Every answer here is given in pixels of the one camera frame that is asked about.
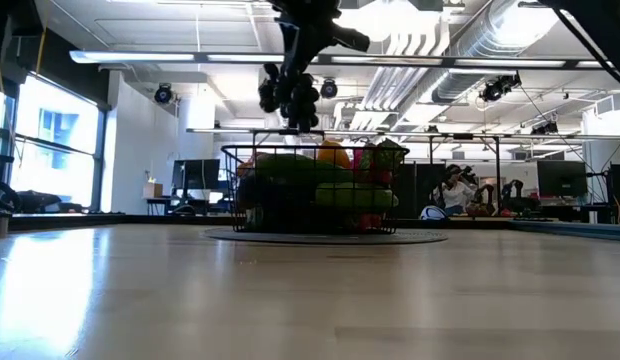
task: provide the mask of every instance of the cardboard box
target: cardboard box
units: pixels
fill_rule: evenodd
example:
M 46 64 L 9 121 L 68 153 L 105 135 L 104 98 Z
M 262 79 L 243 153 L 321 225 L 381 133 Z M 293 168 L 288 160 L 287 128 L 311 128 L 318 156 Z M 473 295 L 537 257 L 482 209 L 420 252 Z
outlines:
M 163 195 L 163 185 L 157 183 L 146 183 L 143 185 L 143 198 L 152 199 Z

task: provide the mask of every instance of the round mat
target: round mat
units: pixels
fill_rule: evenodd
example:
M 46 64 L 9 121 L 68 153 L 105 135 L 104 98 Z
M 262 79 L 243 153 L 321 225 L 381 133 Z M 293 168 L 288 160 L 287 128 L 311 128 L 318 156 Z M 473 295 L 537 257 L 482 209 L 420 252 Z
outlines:
M 215 240 L 299 245 L 407 245 L 433 243 L 448 239 L 442 233 L 414 230 L 397 230 L 392 235 L 303 235 L 235 232 L 232 229 L 215 228 L 206 230 L 205 235 Z

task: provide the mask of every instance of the wire basket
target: wire basket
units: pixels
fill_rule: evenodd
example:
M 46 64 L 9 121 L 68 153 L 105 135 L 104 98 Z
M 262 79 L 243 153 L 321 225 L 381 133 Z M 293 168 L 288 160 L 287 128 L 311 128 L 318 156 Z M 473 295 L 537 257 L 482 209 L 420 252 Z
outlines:
M 405 148 L 255 144 L 221 150 L 235 231 L 396 231 L 390 210 L 399 200 L 392 185 L 409 152 Z M 250 160 L 243 162 L 240 155 Z

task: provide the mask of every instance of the ventilation pipe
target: ventilation pipe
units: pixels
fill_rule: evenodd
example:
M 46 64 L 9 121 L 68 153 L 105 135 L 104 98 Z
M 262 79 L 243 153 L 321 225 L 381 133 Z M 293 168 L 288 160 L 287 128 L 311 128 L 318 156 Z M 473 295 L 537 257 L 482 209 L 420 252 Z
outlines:
M 519 7 L 521 0 L 494 0 L 465 34 L 445 52 L 449 57 L 516 57 L 545 36 L 557 22 L 552 9 Z M 423 125 L 449 106 L 414 102 L 453 103 L 483 80 L 484 75 L 430 70 L 399 111 L 411 125 Z

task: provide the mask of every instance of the person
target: person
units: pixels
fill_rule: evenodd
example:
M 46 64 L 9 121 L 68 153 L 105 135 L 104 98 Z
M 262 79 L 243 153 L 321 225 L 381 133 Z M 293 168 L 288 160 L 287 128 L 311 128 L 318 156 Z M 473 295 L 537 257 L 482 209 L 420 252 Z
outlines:
M 474 196 L 474 191 L 461 181 L 461 167 L 452 164 L 446 168 L 445 181 L 441 184 L 441 189 L 437 186 L 433 195 L 435 200 L 439 200 L 443 193 L 444 211 L 446 215 L 463 214 L 468 201 Z

